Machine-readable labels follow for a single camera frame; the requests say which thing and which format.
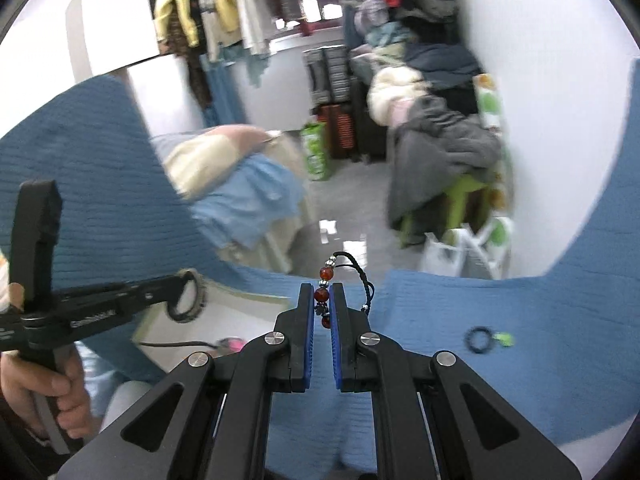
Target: pillow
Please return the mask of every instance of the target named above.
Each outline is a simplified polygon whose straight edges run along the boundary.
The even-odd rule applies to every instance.
[[[197,200],[269,139],[267,132],[248,124],[217,126],[176,146],[164,160],[164,170],[178,193]]]

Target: black cord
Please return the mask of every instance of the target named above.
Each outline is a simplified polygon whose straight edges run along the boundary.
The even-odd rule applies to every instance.
[[[138,341],[140,346],[153,346],[155,348],[178,348],[181,346],[206,346],[213,350],[218,350],[220,347],[212,345],[211,343],[205,343],[204,341],[184,341],[182,343],[147,343],[145,341]]]
[[[373,300],[373,295],[376,293],[376,288],[373,286],[369,280],[367,280],[367,275],[362,270],[362,267],[359,266],[358,261],[349,253],[345,251],[335,251],[334,256],[337,258],[338,256],[344,256],[347,258],[351,264],[340,264],[335,267],[351,267],[351,269],[355,269],[358,273],[360,279],[362,280],[362,284],[364,285],[364,292],[367,295],[367,303],[362,307],[362,311],[369,315],[369,311],[371,310],[371,300]]]

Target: sleeve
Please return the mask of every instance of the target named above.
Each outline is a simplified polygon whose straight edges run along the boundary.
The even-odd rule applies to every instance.
[[[166,32],[174,0],[156,0],[154,9],[154,25],[158,41],[166,41]]]

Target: pile of clothes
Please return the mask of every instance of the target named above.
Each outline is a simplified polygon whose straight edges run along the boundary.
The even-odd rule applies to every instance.
[[[350,65],[369,86],[371,118],[389,127],[387,219],[403,244],[440,237],[457,218],[478,228],[487,220],[485,190],[502,146],[480,125],[474,77],[482,70],[460,43],[457,15],[454,0],[364,0],[353,19],[364,44],[350,51]],[[469,215],[452,213],[473,205],[473,193]]]

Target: green charm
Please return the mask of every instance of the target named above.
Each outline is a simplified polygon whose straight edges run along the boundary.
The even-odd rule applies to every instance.
[[[504,346],[505,348],[508,348],[509,346],[513,346],[514,345],[513,336],[511,334],[506,333],[506,332],[496,332],[494,334],[494,339],[498,343],[500,343],[502,346]]]

